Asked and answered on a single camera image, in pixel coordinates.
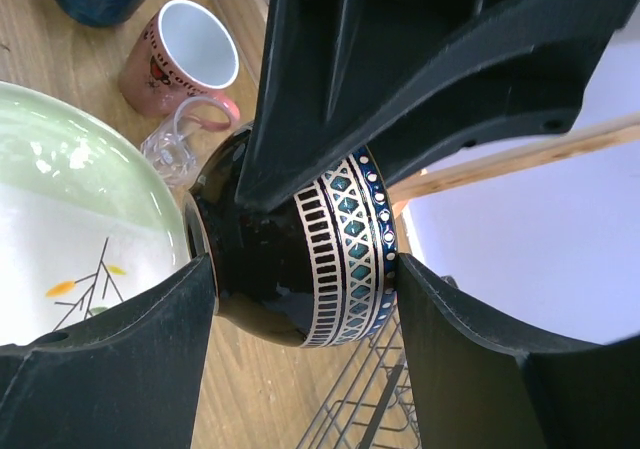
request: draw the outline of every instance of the decorative vase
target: decorative vase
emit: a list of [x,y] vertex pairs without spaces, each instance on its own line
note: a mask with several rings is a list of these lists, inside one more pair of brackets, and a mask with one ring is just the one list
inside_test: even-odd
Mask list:
[[395,304],[396,232],[383,181],[361,148],[269,214],[234,196],[247,125],[203,166],[185,197],[191,256],[208,252],[217,314],[289,346],[373,334]]

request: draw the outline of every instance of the pink mug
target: pink mug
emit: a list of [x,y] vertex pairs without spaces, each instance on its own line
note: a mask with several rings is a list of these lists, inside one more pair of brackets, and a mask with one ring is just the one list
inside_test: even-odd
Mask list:
[[167,115],[189,97],[209,96],[220,103],[230,127],[240,110],[222,89],[235,81],[238,68],[238,51],[222,23],[195,2],[172,0],[142,31],[118,86],[144,116]]

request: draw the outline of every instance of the wooden surface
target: wooden surface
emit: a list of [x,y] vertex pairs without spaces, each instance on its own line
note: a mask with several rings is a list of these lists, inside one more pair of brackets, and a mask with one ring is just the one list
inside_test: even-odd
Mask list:
[[[168,0],[147,0],[130,21],[114,29],[83,27],[54,0],[1,1],[1,80],[77,106],[136,146],[153,131],[159,120],[135,113],[118,93],[115,78],[145,23]],[[210,0],[195,1],[211,8]],[[228,94],[243,120],[252,119],[256,88],[244,67]],[[211,136],[211,148],[223,137]],[[295,447],[352,351],[352,346],[282,348],[216,319],[193,447]]]
[[435,172],[411,176],[389,190],[391,200],[402,201],[454,187],[558,162],[570,157],[640,140],[640,113],[586,127],[560,138],[528,144]]
[[269,0],[214,0],[221,18],[233,34],[240,52],[257,83],[262,67],[264,34]]

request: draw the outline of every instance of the metal wire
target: metal wire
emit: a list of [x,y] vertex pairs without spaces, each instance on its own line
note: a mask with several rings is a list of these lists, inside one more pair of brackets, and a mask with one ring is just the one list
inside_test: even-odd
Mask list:
[[[382,387],[381,391],[372,390]],[[397,313],[356,346],[296,449],[420,449]]]

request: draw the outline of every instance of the yellow leaf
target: yellow leaf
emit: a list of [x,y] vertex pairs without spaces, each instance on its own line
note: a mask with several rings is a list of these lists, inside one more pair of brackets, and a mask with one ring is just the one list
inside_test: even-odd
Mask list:
[[124,276],[127,273],[124,269],[120,269],[118,266],[114,266],[113,264],[108,265],[107,269],[109,269],[111,274],[116,274],[118,276]]
[[64,281],[60,284],[56,284],[51,289],[47,291],[46,297],[58,297],[66,294],[67,292],[71,292],[71,290],[76,287],[76,283],[74,281]]

